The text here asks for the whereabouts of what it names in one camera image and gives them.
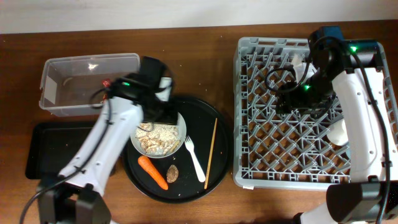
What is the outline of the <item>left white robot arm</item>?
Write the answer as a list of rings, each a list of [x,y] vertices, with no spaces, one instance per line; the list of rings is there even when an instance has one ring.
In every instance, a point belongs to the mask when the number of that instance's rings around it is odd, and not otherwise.
[[[56,178],[43,178],[32,197],[41,223],[113,222],[103,199],[111,171],[141,123],[177,123],[173,87],[166,64],[143,57],[138,72],[104,88],[107,99],[81,148]]]

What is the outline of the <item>orange carrot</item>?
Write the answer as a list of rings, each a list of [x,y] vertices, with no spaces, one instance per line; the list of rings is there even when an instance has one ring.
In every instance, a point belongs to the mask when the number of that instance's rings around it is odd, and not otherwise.
[[[162,188],[163,190],[169,189],[168,183],[147,156],[140,156],[137,159],[137,162],[140,167],[152,177],[152,179],[157,183],[160,188]]]

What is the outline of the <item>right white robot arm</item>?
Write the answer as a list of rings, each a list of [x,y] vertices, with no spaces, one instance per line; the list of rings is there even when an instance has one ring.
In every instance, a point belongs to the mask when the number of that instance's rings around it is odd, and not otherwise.
[[[397,146],[384,99],[384,59],[375,40],[346,40],[337,26],[308,38],[313,74],[275,90],[276,112],[323,116],[334,99],[343,111],[350,150],[348,184],[331,185],[319,207],[294,223],[381,223],[397,217]]]

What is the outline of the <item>white plastic fork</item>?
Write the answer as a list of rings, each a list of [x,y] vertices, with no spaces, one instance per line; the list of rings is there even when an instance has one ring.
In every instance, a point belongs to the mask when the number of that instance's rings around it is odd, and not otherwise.
[[[192,161],[193,161],[193,165],[195,168],[195,172],[198,178],[199,182],[204,182],[205,181],[205,174],[203,169],[201,168],[201,165],[197,159],[197,156],[195,154],[195,146],[194,143],[192,141],[192,139],[189,136],[186,136],[185,140],[184,140],[184,144],[185,147],[187,149],[187,151],[190,153]]]

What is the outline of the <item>white paper cup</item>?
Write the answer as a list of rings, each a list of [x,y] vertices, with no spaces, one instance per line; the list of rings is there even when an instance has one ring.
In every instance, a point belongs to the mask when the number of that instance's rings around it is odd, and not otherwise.
[[[344,146],[348,143],[348,133],[344,119],[340,119],[329,125],[328,129],[329,131],[326,136],[331,143],[337,146]]]

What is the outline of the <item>grey plate with rice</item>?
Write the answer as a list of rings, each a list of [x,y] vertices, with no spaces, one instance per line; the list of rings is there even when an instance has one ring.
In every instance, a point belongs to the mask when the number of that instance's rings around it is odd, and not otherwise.
[[[183,145],[187,126],[183,116],[177,113],[177,124],[141,123],[130,134],[134,148],[144,156],[160,159],[170,156]]]

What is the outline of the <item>red snack wrapper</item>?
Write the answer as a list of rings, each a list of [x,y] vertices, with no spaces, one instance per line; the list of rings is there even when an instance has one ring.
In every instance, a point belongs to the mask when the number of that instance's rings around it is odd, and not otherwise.
[[[110,80],[109,78],[104,79],[104,80],[102,81],[102,84],[103,84],[103,86],[104,86],[105,88],[109,88],[109,87],[111,86],[111,80]],[[108,94],[105,92],[104,95],[103,95],[103,101],[104,101],[105,99],[107,99],[107,96],[108,96]]]

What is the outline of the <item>wooden chopstick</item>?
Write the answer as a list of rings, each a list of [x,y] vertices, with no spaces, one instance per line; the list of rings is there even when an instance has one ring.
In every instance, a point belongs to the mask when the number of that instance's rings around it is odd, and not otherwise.
[[[208,183],[209,183],[209,178],[210,178],[211,161],[212,161],[212,157],[213,157],[213,149],[214,149],[215,138],[216,138],[217,124],[218,124],[218,118],[215,119],[214,128],[213,128],[213,134],[212,134],[212,139],[211,139],[210,152],[209,152],[209,158],[208,158],[208,165],[207,165],[206,176],[205,176],[206,178],[205,178],[205,184],[204,184],[204,189],[205,190],[208,188]]]

